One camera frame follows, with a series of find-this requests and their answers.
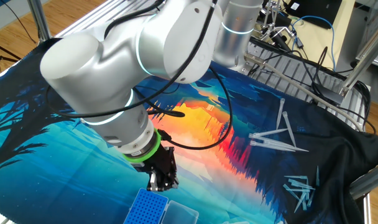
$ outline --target tree silhouette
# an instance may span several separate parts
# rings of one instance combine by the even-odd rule
[[[19,162],[15,156],[34,153],[33,149],[47,146],[41,142],[24,143],[46,133],[48,125],[73,121],[55,115],[44,104],[47,82],[39,72],[40,61],[56,41],[44,42],[0,78],[0,132],[9,130],[0,146],[0,169]],[[50,101],[61,110],[72,111],[58,96],[51,96]]]

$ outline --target wooden floor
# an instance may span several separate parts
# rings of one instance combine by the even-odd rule
[[[103,2],[104,0],[50,0],[44,5],[44,11],[52,35],[59,33]],[[32,16],[28,14],[21,18],[21,21],[29,34],[37,41],[37,29]],[[24,57],[35,47],[17,21],[0,30],[0,45],[20,57]],[[1,62],[3,70],[11,65],[10,62]],[[369,121],[374,124],[378,134],[378,104],[376,103],[371,106]],[[372,223],[378,224],[378,188],[371,192],[371,204]]]

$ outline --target green ring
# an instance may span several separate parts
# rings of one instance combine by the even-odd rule
[[[156,144],[154,145],[154,147],[150,150],[150,152],[148,154],[146,154],[142,157],[139,157],[139,158],[130,158],[130,157],[127,157],[126,155],[123,154],[122,155],[123,158],[125,158],[128,162],[131,162],[131,163],[140,163],[140,162],[144,162],[148,158],[152,157],[157,152],[157,150],[159,149],[160,143],[162,141],[162,137],[159,134],[159,132],[157,131],[157,129],[154,129],[154,130],[155,130],[156,135],[157,135]]]

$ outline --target black cable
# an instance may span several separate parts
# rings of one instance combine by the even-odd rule
[[[119,24],[122,24],[123,22],[126,22],[128,20],[131,20],[137,16],[140,16],[144,13],[147,13],[147,12],[150,12],[154,9],[156,9],[157,7],[159,7],[162,3],[164,2],[164,0],[156,0],[151,6],[145,8],[145,9],[141,9],[141,10],[138,10],[138,11],[135,11],[133,13],[130,13],[128,15],[125,15],[125,16],[122,16],[118,19],[116,19],[115,21],[113,21],[112,23],[110,23],[108,25],[108,27],[106,28],[105,32],[104,32],[104,38],[106,39],[106,37],[108,36],[110,30],[119,25]]]
[[[142,99],[146,98],[136,87],[132,88],[132,90],[134,90],[134,92],[137,93],[137,95],[139,97],[141,97]],[[166,115],[169,115],[169,116],[173,116],[173,117],[176,117],[176,118],[183,118],[185,117],[185,114],[182,113],[182,112],[179,112],[179,111],[168,111],[168,110],[165,110],[165,109],[162,109],[162,108],[159,108],[158,106],[154,105],[150,100],[147,100],[146,103],[153,107],[155,110],[154,111],[148,111],[148,114],[160,114],[160,113],[163,113],[163,114],[166,114]]]
[[[180,85],[181,85],[181,84],[178,83],[176,89],[174,89],[174,90],[171,91],[171,92],[162,92],[162,93],[163,93],[163,94],[172,94],[172,93],[175,93],[175,92],[179,89]],[[155,88],[147,87],[147,86],[139,86],[139,85],[137,85],[136,87],[139,87],[139,88],[145,88],[145,89],[148,89],[148,90],[154,90],[154,91],[157,91]]]
[[[319,61],[318,61],[318,66],[316,68],[316,72],[315,72],[315,77],[316,79],[318,80],[319,84],[322,85],[321,81],[320,81],[320,78],[319,78],[319,70],[321,68],[321,65],[323,64],[323,62],[325,61],[325,58],[326,58],[326,55],[327,55],[327,50],[328,48],[325,47],[320,55],[320,58],[319,58]]]
[[[277,58],[277,57],[280,57],[280,56],[282,56],[282,55],[284,55],[284,54],[289,54],[289,53],[294,53],[294,52],[297,53],[297,54],[299,54],[299,56],[300,56],[300,58],[301,58],[301,62],[302,62],[302,64],[303,64],[303,66],[305,67],[305,71],[307,72],[308,76],[310,77],[312,83],[314,83],[315,80],[314,80],[312,74],[310,73],[310,71],[309,71],[309,69],[308,69],[306,63],[305,63],[305,60],[304,60],[304,58],[302,57],[301,52],[299,52],[299,51],[297,51],[297,50],[291,50],[291,51],[288,51],[288,52],[282,52],[282,53],[280,53],[280,54],[277,54],[277,55],[271,56],[271,57],[266,58],[266,59],[263,59],[263,60],[267,62],[267,61],[270,60],[270,59]],[[323,96],[323,94],[321,94],[321,91],[319,90],[319,88],[318,88],[316,85],[311,85],[311,87],[312,87],[313,91],[316,93],[316,95],[318,95],[320,98],[326,100],[326,98]]]
[[[106,111],[106,112],[102,112],[102,113],[69,114],[69,113],[63,113],[59,110],[56,110],[55,108],[53,108],[50,105],[49,100],[48,100],[48,93],[49,93],[51,87],[48,86],[48,88],[45,91],[45,103],[48,105],[48,107],[55,114],[60,115],[60,116],[65,116],[65,117],[68,117],[68,118],[94,118],[94,117],[99,117],[99,116],[107,116],[107,115],[112,115],[112,114],[115,114],[115,113],[118,113],[118,112],[126,111],[126,110],[129,110],[129,109],[133,109],[133,108],[135,108],[139,105],[142,105],[143,103],[146,103],[147,100],[151,100],[151,99],[155,98],[156,96],[160,95],[161,93],[163,93],[163,91],[166,90],[170,85],[172,85],[178,79],[178,77],[183,73],[183,71],[185,71],[187,66],[190,64],[190,62],[195,57],[198,49],[200,48],[201,43],[203,42],[203,39],[206,35],[206,32],[207,32],[208,26],[210,24],[211,17],[213,16],[213,13],[214,13],[214,8],[210,7],[210,10],[208,11],[208,15],[207,15],[207,18],[205,20],[203,29],[201,30],[199,39],[196,41],[196,44],[195,44],[193,50],[190,52],[189,57],[185,60],[183,65],[178,69],[177,74],[174,75],[171,78],[171,80],[164,87],[162,87],[161,89],[159,89],[158,91],[156,91],[152,95],[148,96],[147,98],[140,100],[139,102],[134,103],[133,105],[125,106],[123,108],[118,108],[118,109],[115,109],[115,110]]]
[[[261,46],[262,48],[264,48],[266,50],[269,50],[269,51],[272,51],[272,52],[276,52],[277,51],[277,49],[275,47],[273,47],[272,45],[270,45],[270,44],[268,44],[266,42],[257,40],[254,37],[250,38],[250,42],[253,43],[253,44],[255,44],[255,45]],[[295,51],[295,50],[292,50],[292,51],[289,51],[289,52],[279,51],[277,55],[274,55],[274,56],[269,57],[269,58],[264,59],[264,60],[268,61],[270,59],[273,59],[273,58],[276,58],[276,57],[280,57],[281,55],[284,55],[286,57],[290,57],[290,58],[294,58],[294,59],[298,60],[298,56],[291,54],[292,52],[297,52],[297,51]],[[300,55],[301,62],[304,64],[305,62],[303,61],[303,57],[301,57],[301,54],[299,52],[297,52],[297,53]],[[307,63],[309,65],[311,65],[311,66],[314,66],[314,67],[318,67],[319,66],[317,63],[312,62],[312,61],[307,61]],[[331,75],[331,76],[333,76],[335,78],[338,78],[338,79],[341,79],[341,80],[345,80],[346,78],[344,76],[340,75],[339,73],[350,72],[351,71],[351,70],[348,70],[348,71],[342,71],[342,72],[334,72],[334,71],[328,70],[328,69],[323,68],[323,67],[320,70],[322,70],[323,72],[327,73],[328,75]],[[307,74],[310,76],[311,80],[313,80],[313,77],[310,75],[310,73],[308,72],[308,70],[307,70]],[[363,82],[360,82],[360,81],[357,81],[355,83],[354,88],[362,95],[362,100],[364,101],[365,111],[366,111],[365,118],[367,119],[368,116],[369,116],[370,108],[371,108],[371,95],[370,95],[370,91],[369,91],[368,87]]]
[[[264,73],[273,73],[273,71],[263,71]],[[294,80],[294,81],[296,81],[296,82],[299,82],[299,83],[301,83],[302,85],[305,85],[305,86],[307,86],[307,87],[311,87],[311,85],[308,85],[308,84],[306,84],[306,83],[304,83],[304,82],[301,82],[300,80],[297,80],[296,78],[293,78],[293,77],[290,77],[290,76],[288,76],[288,75],[285,75],[286,77],[288,77],[288,78],[290,78],[291,80]]]
[[[9,7],[9,6],[7,5],[7,3],[4,2],[4,0],[0,0],[0,1],[1,1],[5,6],[7,6],[9,10],[11,10],[11,12],[15,15],[15,17],[16,17],[16,19],[19,21],[19,23],[21,23],[23,29],[26,31],[26,34],[29,36],[30,40],[32,40],[33,43],[36,44],[36,41],[33,40],[32,36],[30,36],[30,34],[29,34],[29,32],[27,31],[26,27],[23,25],[22,21],[21,21],[21,20],[19,19],[19,17],[15,14],[15,12],[11,9],[11,7]]]
[[[351,111],[351,110],[349,110],[349,109],[345,109],[345,108],[342,108],[342,107],[339,107],[339,106],[337,106],[337,108],[340,109],[340,110],[348,111],[348,112],[350,112],[350,113],[352,113],[352,114],[355,114],[356,116],[362,118],[362,119],[363,119],[367,124],[369,124],[370,127],[373,129],[373,134],[376,134],[376,133],[377,133],[376,128],[374,127],[374,125],[373,125],[370,121],[368,121],[366,118],[364,118],[363,116],[361,116],[360,114],[358,114],[357,112],[353,112],[353,111]]]
[[[225,95],[226,95],[226,100],[228,101],[228,106],[229,106],[229,124],[228,124],[228,128],[227,128],[224,136],[221,139],[219,139],[216,143],[211,144],[209,146],[192,147],[192,146],[186,146],[186,145],[183,145],[183,144],[179,144],[179,143],[173,141],[171,139],[170,135],[168,135],[165,131],[159,129],[158,132],[162,136],[162,140],[168,141],[169,143],[171,143],[173,145],[176,145],[178,147],[184,148],[184,149],[205,150],[205,149],[210,149],[212,147],[215,147],[215,146],[221,144],[227,138],[228,134],[230,133],[230,131],[232,129],[232,123],[233,123],[233,109],[232,109],[232,104],[231,104],[231,97],[229,96],[228,90],[226,89],[224,83],[222,82],[221,77],[219,77],[219,75],[216,73],[216,71],[211,66],[210,66],[210,70],[213,72],[213,74],[215,75],[215,77],[218,79],[219,84],[221,84],[221,87],[224,90]]]
[[[345,73],[345,72],[351,72],[351,71],[353,71],[353,68],[348,69],[348,70],[345,70],[345,71],[335,72],[335,73]]]
[[[307,60],[309,60],[308,56],[307,56],[307,53],[305,52],[305,50],[303,49],[303,47],[301,48],[301,50],[303,51],[303,53],[305,54],[305,57],[307,58]]]

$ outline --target blue pipette tip rack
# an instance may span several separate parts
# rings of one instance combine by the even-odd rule
[[[140,189],[124,224],[159,224],[168,198]]]

